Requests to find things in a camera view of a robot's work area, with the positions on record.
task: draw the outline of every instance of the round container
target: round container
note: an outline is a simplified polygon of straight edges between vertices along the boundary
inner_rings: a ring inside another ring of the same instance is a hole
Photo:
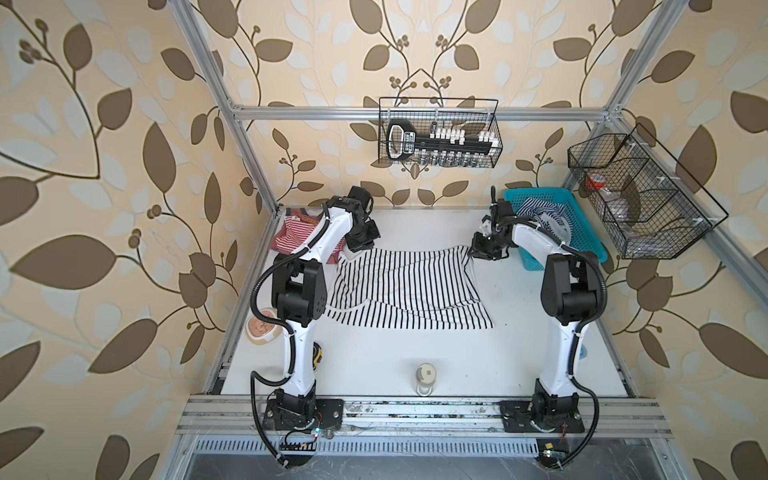
[[[262,308],[261,314],[270,318],[277,318],[277,311],[274,308]],[[244,329],[248,340],[255,345],[264,345],[283,333],[282,326],[264,323],[254,315],[248,317]]]
[[[437,370],[432,364],[422,363],[416,370],[416,393],[420,396],[432,394],[432,387],[437,380]]]

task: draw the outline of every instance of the white table surface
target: white table surface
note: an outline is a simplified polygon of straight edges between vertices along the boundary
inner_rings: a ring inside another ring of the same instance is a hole
[[[374,210],[387,250],[440,250],[469,245],[487,209]],[[276,252],[270,252],[267,266]],[[329,297],[336,265],[325,265]],[[323,348],[318,395],[413,396],[415,371],[429,362],[437,370],[434,396],[529,396],[545,358],[551,317],[541,307],[543,271],[523,269],[519,254],[495,262],[474,260],[475,285],[494,321],[492,329],[405,330],[347,326],[321,316],[315,340]],[[270,306],[271,279],[259,292]],[[584,338],[587,355],[578,363],[579,381],[600,396],[626,396],[597,326]],[[222,394],[250,394],[250,372],[279,379],[283,339],[252,344],[243,332]],[[273,390],[257,384],[257,393]]]

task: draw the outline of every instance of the metal floor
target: metal floor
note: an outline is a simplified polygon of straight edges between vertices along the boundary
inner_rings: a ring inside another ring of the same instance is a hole
[[[564,471],[546,471],[532,458],[442,456],[321,456],[282,470],[268,455],[195,454],[185,478],[352,480],[656,480],[664,479],[653,447],[645,440],[595,440]]]

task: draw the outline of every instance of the wire basket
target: wire basket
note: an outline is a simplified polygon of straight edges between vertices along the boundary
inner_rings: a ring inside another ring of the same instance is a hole
[[[381,97],[379,164],[493,168],[504,148],[497,106],[491,99]]]
[[[655,152],[669,157],[674,174],[651,156],[653,146],[663,149]],[[626,135],[602,134],[568,148],[568,167],[579,194],[589,198],[625,259],[678,257],[728,218],[702,183],[642,124]]]

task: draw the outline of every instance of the metal rail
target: metal rail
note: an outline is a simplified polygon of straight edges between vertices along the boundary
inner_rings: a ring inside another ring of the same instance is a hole
[[[423,108],[435,111],[434,108]],[[462,111],[485,113],[488,109],[472,108]],[[245,107],[234,106],[232,112],[237,120],[341,120],[368,121],[379,118],[378,108],[364,107]],[[496,110],[498,121],[603,121],[607,116],[604,108],[513,108]]]
[[[559,432],[514,435],[504,432],[498,408],[500,400],[530,400],[527,397],[389,397],[347,396],[343,426],[338,435],[354,436],[516,436],[557,438]],[[257,397],[264,414],[266,396]],[[584,425],[592,421],[588,399],[579,405]],[[191,396],[177,427],[177,434],[251,435],[254,432],[250,397]],[[671,439],[670,426],[653,399],[600,400],[600,421],[594,434],[599,439]]]

